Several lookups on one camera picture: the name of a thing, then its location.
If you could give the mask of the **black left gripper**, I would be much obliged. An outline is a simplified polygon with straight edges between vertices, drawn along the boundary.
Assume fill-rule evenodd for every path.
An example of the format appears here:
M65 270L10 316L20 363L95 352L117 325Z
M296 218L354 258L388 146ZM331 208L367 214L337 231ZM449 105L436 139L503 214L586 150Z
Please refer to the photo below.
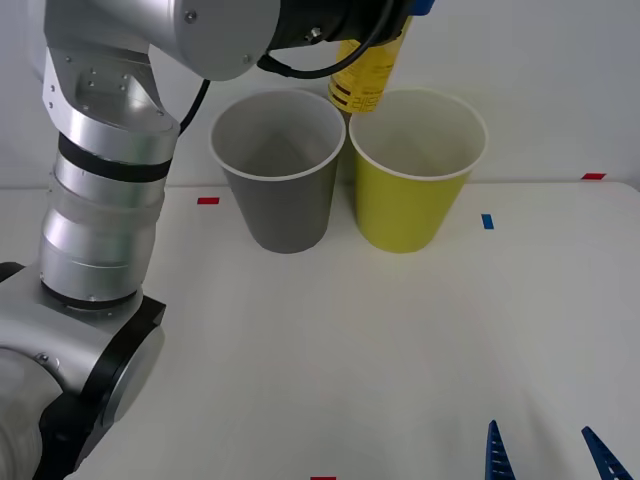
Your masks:
M343 39L366 40L378 22L385 5L384 0L354 1L343 25ZM401 33L409 16L426 16L431 11L434 0L395 0L385 26L375 40L375 44L385 44L395 40Z

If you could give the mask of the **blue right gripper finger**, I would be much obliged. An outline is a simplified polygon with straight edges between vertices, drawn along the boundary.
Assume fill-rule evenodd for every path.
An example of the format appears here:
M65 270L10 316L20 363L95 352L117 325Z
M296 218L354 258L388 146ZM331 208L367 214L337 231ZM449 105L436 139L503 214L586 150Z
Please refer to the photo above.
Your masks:
M601 480L632 480L622 463L589 426L585 426L581 433Z
M488 426L485 480L515 480L515 474L509 461L498 424L492 420Z

